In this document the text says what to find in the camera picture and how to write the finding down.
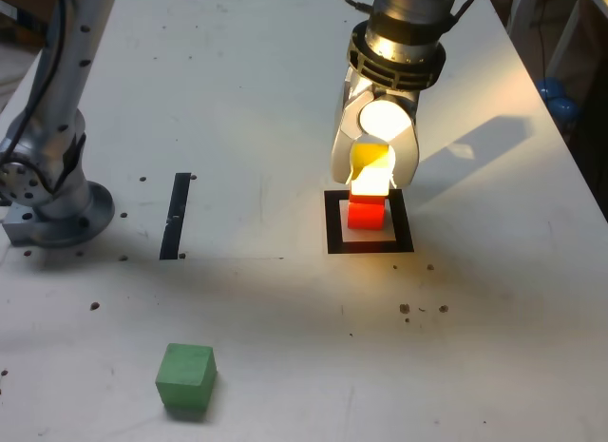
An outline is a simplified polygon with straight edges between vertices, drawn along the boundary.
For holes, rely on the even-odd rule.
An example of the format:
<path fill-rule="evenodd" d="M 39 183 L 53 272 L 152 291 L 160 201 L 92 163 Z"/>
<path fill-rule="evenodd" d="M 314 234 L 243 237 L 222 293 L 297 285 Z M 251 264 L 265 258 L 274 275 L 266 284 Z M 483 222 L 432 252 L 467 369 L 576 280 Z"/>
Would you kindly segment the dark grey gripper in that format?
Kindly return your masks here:
<path fill-rule="evenodd" d="M 376 86 L 372 92 L 371 81 L 349 67 L 335 113 L 331 153 L 332 179 L 343 184 L 350 181 L 352 146 L 363 135 L 359 115 L 363 107 L 375 98 L 394 101 L 410 118 L 411 125 L 389 142 L 395 154 L 395 165 L 392 170 L 393 185 L 396 188 L 409 186 L 419 163 L 416 127 L 419 97 L 419 90 L 392 90 Z"/>

